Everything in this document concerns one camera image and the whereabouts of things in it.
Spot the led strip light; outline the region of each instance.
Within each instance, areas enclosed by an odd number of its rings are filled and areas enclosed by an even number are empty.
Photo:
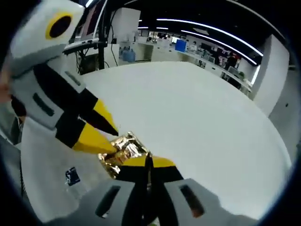
[[[87,3],[86,3],[86,8],[89,7],[89,5],[91,5],[91,3],[93,2],[94,0],[89,0]]]
[[[221,33],[224,33],[242,43],[244,43],[246,46],[248,46],[249,48],[251,48],[252,50],[254,50],[256,53],[258,53],[260,56],[263,56],[263,53],[260,52],[258,49],[256,49],[255,47],[251,46],[249,43],[245,42],[244,40],[240,39],[239,37],[236,37],[235,35],[233,34],[230,34],[226,31],[223,31],[219,28],[216,28],[216,27],[212,27],[212,26],[209,26],[209,25],[206,25],[206,24],[200,24],[200,23],[196,23],[196,22],[192,22],[192,21],[187,21],[187,20],[176,20],[176,19],[157,19],[158,21],[174,21],[174,22],[182,22],[182,23],[188,23],[188,24],[194,24],[194,25],[199,25],[199,26],[203,26],[203,27],[207,27],[207,28],[210,28],[210,29],[213,29],[213,30],[216,30],[218,32],[221,32]]]

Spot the cable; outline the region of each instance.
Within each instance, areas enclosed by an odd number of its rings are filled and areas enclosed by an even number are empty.
[[[109,64],[106,61],[104,61],[104,62],[107,64],[108,68],[110,68]]]
[[[85,52],[85,56],[87,55],[87,52],[89,51],[90,48],[87,48],[86,52]]]
[[[115,12],[114,12],[114,14],[113,14],[113,16],[112,16],[112,19],[111,19],[111,22],[110,22],[110,27],[112,28],[111,52],[112,52],[112,54],[113,54],[113,57],[114,57],[114,61],[115,61],[115,63],[116,63],[116,66],[118,66],[117,60],[116,60],[116,57],[115,57],[115,54],[114,54],[114,52],[113,52],[114,29],[113,29],[113,26],[112,26],[112,22],[113,22],[113,19],[114,19],[114,16],[115,16],[116,12],[117,12],[117,10],[115,10]]]
[[[21,183],[21,197],[23,197],[24,192],[25,192],[25,186],[24,186],[24,181],[23,181],[21,159],[20,159],[20,183]]]
[[[77,67],[77,70],[78,70],[78,73],[79,73],[79,60],[77,58],[77,52],[75,52],[75,57],[76,57],[76,67]]]

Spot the office desk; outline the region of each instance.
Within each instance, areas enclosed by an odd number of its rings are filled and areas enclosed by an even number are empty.
[[[201,60],[203,62],[206,63],[206,67],[205,69],[208,71],[211,71],[213,74],[218,75],[219,77],[222,76],[222,73],[225,73],[227,76],[231,77],[232,79],[234,79],[235,81],[237,81],[240,85],[242,85],[245,89],[247,89],[249,92],[252,92],[252,90],[250,89],[249,85],[244,82],[241,81],[238,77],[236,77],[235,75],[231,74],[230,72],[228,72],[227,70],[225,70],[224,68],[217,66],[216,64],[205,60],[204,58],[202,58],[200,55],[191,53],[191,52],[180,52],[174,49],[174,47],[161,47],[157,44],[153,44],[153,43],[139,43],[139,44],[144,44],[144,45],[149,45],[149,46],[153,46],[154,50],[160,49],[159,51],[162,53],[165,53],[165,55],[162,55],[161,57],[157,58],[157,59],[153,59],[152,57],[152,61],[181,61],[181,57],[172,54],[170,52],[176,52],[178,55],[182,55],[182,56],[188,56],[188,57],[192,57],[196,60]]]
[[[186,62],[150,62],[82,78],[120,134],[133,131],[154,155],[171,159],[184,178],[215,193],[229,212],[261,217],[286,181],[291,162],[273,124],[253,101],[206,70]],[[30,119],[21,158],[26,192],[43,221],[78,206],[67,191],[66,170],[77,169],[79,195],[108,177],[96,156],[72,151]]]
[[[178,52],[179,52],[179,53],[182,53],[182,54],[185,54],[185,55],[187,55],[187,56],[193,57],[193,58],[195,58],[195,59],[197,59],[197,60],[203,61],[203,62],[205,62],[206,64],[209,64],[210,67],[213,67],[213,68],[215,68],[216,70],[221,71],[222,73],[225,73],[227,76],[233,78],[235,81],[237,81],[237,82],[238,82],[239,84],[241,84],[243,87],[245,87],[249,92],[252,92],[252,90],[250,89],[249,85],[248,85],[246,82],[241,81],[238,77],[236,77],[235,75],[231,74],[230,72],[228,72],[228,71],[225,70],[224,68],[222,68],[222,67],[220,67],[220,66],[218,66],[218,65],[216,65],[216,64],[214,64],[214,63],[212,63],[212,62],[210,62],[210,61],[208,61],[208,60],[205,60],[205,59],[202,58],[200,55],[193,54],[193,53],[190,53],[190,52],[180,52],[180,51],[178,51]]]

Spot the black ceiling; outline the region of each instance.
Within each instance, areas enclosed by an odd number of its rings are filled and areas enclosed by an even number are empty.
[[[258,1],[253,1],[253,4],[245,4],[244,1],[239,2],[253,9],[256,8],[258,3]],[[156,19],[181,19],[210,25],[229,32],[258,49],[263,47],[265,40],[271,34],[274,34],[282,42],[284,42],[284,39],[258,16],[226,0],[120,0],[118,1],[118,4],[116,4],[116,1],[110,1],[110,3],[109,8],[112,10],[120,7],[140,10],[140,19],[143,21],[139,23],[139,26],[147,26],[150,30],[156,30],[156,27],[168,27],[168,32],[183,35],[186,34],[182,33],[181,30],[191,32],[196,32],[193,28],[207,30],[209,37],[226,43],[247,56],[258,55],[245,44],[229,37],[228,35],[212,29],[206,29],[202,26],[179,22],[157,21]],[[266,7],[260,7],[260,9],[262,12],[267,11]],[[271,15],[269,15],[269,19],[272,19],[273,22],[275,21]],[[261,61],[261,57],[254,57],[253,60],[259,63]]]

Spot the computer monitor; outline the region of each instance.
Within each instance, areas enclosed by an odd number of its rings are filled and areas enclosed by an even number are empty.
[[[178,39],[180,39],[180,38],[178,38],[178,37],[172,37],[171,38],[171,42],[172,43],[177,43]]]
[[[96,23],[102,8],[104,7],[104,3],[105,1],[100,0],[92,8],[84,11],[70,43],[73,43],[75,40],[88,40],[93,38]],[[86,2],[83,0],[80,4],[85,5]]]
[[[235,75],[235,76],[239,76],[239,72],[236,68],[230,66],[229,69],[228,69],[228,72],[230,72],[231,74]]]
[[[217,52],[218,55],[222,55],[222,49],[221,48],[218,47],[216,52]]]
[[[166,36],[165,33],[161,33],[161,32],[158,33],[158,37],[159,37],[159,38],[165,38],[165,36]]]
[[[207,50],[207,51],[211,51],[211,46],[209,46],[209,45],[207,45],[207,44],[205,44],[205,43],[202,43],[201,44],[201,48],[203,48],[203,49],[205,49],[205,50]]]
[[[211,63],[214,63],[214,62],[215,62],[215,58],[212,57],[212,56],[210,56],[210,57],[208,58],[208,61],[211,62]]]

